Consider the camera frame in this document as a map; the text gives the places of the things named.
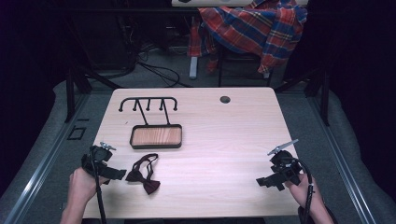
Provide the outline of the aluminium floor rail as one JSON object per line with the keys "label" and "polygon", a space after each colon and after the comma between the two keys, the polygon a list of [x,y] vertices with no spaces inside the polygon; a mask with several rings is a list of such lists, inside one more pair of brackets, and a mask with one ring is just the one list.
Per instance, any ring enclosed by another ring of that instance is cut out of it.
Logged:
{"label": "aluminium floor rail", "polygon": [[310,104],[310,107],[314,113],[316,120],[318,121],[320,129],[324,132],[326,136],[328,145],[330,147],[330,152],[332,154],[332,160],[334,161],[338,173],[344,182],[346,191],[355,207],[355,210],[358,213],[361,223],[377,224],[373,216],[373,213],[362,194],[361,188],[359,187],[355,177],[351,173],[351,170],[344,157],[344,154],[332,133],[331,127],[327,126],[325,122],[322,120],[322,117],[319,112],[319,105],[317,100],[315,98],[308,97],[307,101]]}
{"label": "aluminium floor rail", "polygon": [[57,101],[6,195],[0,199],[0,224],[59,224],[66,207],[69,175],[92,144],[95,120],[88,109],[94,97],[78,97],[76,114],[64,122]]}

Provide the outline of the red blue plaid shirt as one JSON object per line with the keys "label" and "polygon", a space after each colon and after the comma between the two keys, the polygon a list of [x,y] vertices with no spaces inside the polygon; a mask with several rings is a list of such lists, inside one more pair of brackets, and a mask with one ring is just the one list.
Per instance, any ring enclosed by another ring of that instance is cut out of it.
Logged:
{"label": "red blue plaid shirt", "polygon": [[219,46],[261,58],[258,72],[283,64],[301,40],[307,10],[295,0],[253,0],[236,7],[200,7],[191,23],[188,54],[215,54]]}

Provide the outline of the black metal chair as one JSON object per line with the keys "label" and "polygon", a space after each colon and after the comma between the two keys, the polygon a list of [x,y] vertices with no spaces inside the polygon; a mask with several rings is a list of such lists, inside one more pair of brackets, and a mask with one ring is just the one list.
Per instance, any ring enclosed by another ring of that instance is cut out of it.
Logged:
{"label": "black metal chair", "polygon": [[219,87],[231,86],[255,86],[269,87],[272,81],[273,71],[261,74],[256,66],[261,58],[252,53],[236,53],[224,47],[219,50]]}

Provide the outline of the black metal stand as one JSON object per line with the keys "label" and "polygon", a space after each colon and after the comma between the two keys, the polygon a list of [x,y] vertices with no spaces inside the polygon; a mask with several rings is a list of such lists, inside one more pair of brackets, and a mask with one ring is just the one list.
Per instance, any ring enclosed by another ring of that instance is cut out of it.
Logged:
{"label": "black metal stand", "polygon": [[69,122],[76,113],[75,87],[77,87],[82,94],[90,94],[92,92],[92,85],[88,80],[89,77],[108,86],[112,90],[120,89],[120,85],[99,75],[92,69],[84,66],[71,67],[65,76],[67,104],[65,123]]}
{"label": "black metal stand", "polygon": [[329,126],[329,96],[330,96],[330,74],[321,68],[313,69],[291,81],[282,84],[280,87],[275,88],[276,93],[281,93],[287,89],[297,85],[298,83],[308,80],[308,84],[304,89],[306,97],[315,97],[318,91],[320,94],[319,115],[326,126]]}

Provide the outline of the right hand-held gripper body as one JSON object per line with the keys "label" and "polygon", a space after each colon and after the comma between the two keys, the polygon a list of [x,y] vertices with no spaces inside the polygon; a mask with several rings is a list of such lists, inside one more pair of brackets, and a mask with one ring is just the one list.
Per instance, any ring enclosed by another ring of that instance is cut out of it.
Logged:
{"label": "right hand-held gripper body", "polygon": [[292,146],[297,143],[298,139],[291,140],[288,143],[275,147],[267,153],[268,156],[272,155],[270,162],[273,164],[271,167],[274,174],[280,174],[281,183],[291,181],[295,185],[300,184],[298,174],[302,170],[299,162],[286,150],[286,147]]}

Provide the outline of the person's left hand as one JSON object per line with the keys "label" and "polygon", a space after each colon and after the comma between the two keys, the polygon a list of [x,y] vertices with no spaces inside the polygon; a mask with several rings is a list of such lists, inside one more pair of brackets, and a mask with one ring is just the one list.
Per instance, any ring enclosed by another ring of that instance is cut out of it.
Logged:
{"label": "person's left hand", "polygon": [[77,168],[69,178],[68,203],[86,204],[96,194],[95,178],[82,168]]}

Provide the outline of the dark red bow tie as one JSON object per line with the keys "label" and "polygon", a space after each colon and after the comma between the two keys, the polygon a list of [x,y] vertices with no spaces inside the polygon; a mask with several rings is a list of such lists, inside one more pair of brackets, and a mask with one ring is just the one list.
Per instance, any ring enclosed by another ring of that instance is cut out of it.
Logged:
{"label": "dark red bow tie", "polygon": [[[152,163],[154,163],[159,158],[157,153],[150,153],[143,156],[140,160],[136,161],[132,166],[132,170],[128,173],[125,178],[128,182],[140,182],[147,195],[155,192],[161,185],[160,181],[153,180],[152,176],[154,174]],[[147,176],[143,176],[140,172],[141,165],[146,163]]]}

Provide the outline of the black hook rack wooden tray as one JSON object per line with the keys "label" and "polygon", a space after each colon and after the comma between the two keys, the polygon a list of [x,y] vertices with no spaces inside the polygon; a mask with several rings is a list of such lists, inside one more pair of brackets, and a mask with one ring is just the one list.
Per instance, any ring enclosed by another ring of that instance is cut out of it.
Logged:
{"label": "black hook rack wooden tray", "polygon": [[[180,124],[172,123],[169,119],[167,103],[173,105],[172,110],[178,110],[178,101],[172,96],[141,96],[127,97],[120,101],[119,111],[122,112],[127,104],[132,104],[132,110],[139,112],[142,124],[136,124],[131,130],[130,145],[133,149],[180,148],[182,145],[183,129]],[[163,113],[163,123],[149,123],[147,113],[151,106]]]}

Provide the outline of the white table leg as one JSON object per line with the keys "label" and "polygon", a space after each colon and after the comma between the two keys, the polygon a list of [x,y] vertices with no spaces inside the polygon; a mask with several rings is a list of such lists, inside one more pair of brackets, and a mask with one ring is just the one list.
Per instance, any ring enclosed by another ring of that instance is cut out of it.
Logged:
{"label": "white table leg", "polygon": [[191,57],[190,72],[189,72],[190,79],[197,78],[197,66],[198,66],[198,58]]}

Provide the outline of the person's right hand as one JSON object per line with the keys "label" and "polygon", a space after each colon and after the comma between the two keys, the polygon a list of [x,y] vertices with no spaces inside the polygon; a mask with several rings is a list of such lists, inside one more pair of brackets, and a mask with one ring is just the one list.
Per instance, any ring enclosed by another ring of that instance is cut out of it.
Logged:
{"label": "person's right hand", "polygon": [[[308,177],[306,174],[299,174],[300,184],[295,185],[291,181],[286,181],[285,186],[289,189],[290,194],[294,198],[294,200],[299,204],[302,208],[305,208],[306,199],[308,196]],[[311,205],[319,204],[321,201],[321,197],[319,194],[319,190],[317,187],[314,187]]]}

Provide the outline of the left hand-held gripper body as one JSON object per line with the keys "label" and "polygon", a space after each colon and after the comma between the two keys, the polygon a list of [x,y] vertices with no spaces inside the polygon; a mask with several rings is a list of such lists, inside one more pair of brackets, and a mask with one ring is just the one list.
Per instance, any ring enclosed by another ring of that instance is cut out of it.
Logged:
{"label": "left hand-held gripper body", "polygon": [[114,147],[101,142],[99,146],[91,146],[87,154],[81,158],[81,167],[93,177],[107,175],[108,160],[112,157]]}

